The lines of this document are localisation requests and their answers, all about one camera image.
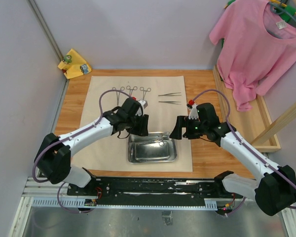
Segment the steel hemostat clamp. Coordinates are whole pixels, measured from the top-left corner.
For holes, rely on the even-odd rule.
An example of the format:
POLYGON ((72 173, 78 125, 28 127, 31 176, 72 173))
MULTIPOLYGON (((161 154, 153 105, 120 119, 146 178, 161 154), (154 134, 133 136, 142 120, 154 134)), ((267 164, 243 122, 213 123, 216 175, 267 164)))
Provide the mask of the steel hemostat clamp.
POLYGON ((128 92, 129 92, 129 96, 132 97, 133 92, 134 92, 135 90, 137 90, 138 87, 137 87, 137 86, 130 86, 130 85, 128 85, 128 86, 126 86, 126 89, 127 89, 128 92))

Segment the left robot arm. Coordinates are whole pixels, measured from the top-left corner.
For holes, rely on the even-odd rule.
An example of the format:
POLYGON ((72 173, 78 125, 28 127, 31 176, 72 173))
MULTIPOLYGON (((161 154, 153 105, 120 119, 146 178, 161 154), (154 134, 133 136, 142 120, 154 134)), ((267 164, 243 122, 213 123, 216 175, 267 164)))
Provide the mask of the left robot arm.
POLYGON ((146 100, 127 98, 122 106, 102 112, 100 117, 73 132, 56 136, 50 133, 44 137, 35 166, 51 184, 61 182, 78 186, 84 195, 95 192, 96 183, 85 168, 71 163, 72 157, 96 141, 126 130, 129 134, 148 135, 148 115, 144 109, 146 100))

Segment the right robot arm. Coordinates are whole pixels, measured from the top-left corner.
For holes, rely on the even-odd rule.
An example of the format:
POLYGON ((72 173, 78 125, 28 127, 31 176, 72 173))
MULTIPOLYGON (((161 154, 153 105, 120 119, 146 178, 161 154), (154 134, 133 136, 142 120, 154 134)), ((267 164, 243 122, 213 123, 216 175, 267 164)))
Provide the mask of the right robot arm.
POLYGON ((254 176, 248 179, 225 171, 214 178, 214 193, 229 193, 254 200, 267 215, 273 216, 296 203, 296 174, 286 165, 271 161, 249 144, 229 122, 221 122, 210 103, 193 105, 191 115, 177 116, 171 139, 192 140, 206 136, 237 158, 254 176))

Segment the stainless steel tray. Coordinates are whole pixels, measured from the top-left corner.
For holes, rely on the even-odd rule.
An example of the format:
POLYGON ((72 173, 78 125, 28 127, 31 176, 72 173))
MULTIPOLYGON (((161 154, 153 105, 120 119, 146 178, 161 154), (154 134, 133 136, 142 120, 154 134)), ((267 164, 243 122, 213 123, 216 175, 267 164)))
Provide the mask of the stainless steel tray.
POLYGON ((128 161, 132 164, 174 162, 178 157, 175 140, 170 132, 152 132, 148 136, 130 135, 128 138, 128 161), (148 137, 163 136, 164 146, 145 145, 148 137))

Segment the steel surgical forceps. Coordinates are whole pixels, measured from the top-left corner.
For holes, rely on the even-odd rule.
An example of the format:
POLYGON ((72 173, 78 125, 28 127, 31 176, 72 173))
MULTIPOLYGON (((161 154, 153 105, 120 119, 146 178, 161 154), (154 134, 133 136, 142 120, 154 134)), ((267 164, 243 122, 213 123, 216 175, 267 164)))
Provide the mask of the steel surgical forceps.
POLYGON ((172 96, 181 96, 181 92, 174 92, 174 93, 166 93, 166 94, 160 94, 158 97, 172 97, 172 96))

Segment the long steel hemostat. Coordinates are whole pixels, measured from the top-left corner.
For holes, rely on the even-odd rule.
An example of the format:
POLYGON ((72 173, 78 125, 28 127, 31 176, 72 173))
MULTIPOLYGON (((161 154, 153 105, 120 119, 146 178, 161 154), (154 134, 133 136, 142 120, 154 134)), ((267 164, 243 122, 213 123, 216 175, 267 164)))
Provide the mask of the long steel hemostat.
POLYGON ((141 86, 140 91, 142 92, 142 100, 145 100, 146 94, 148 92, 151 92, 151 88, 150 87, 145 88, 141 86))

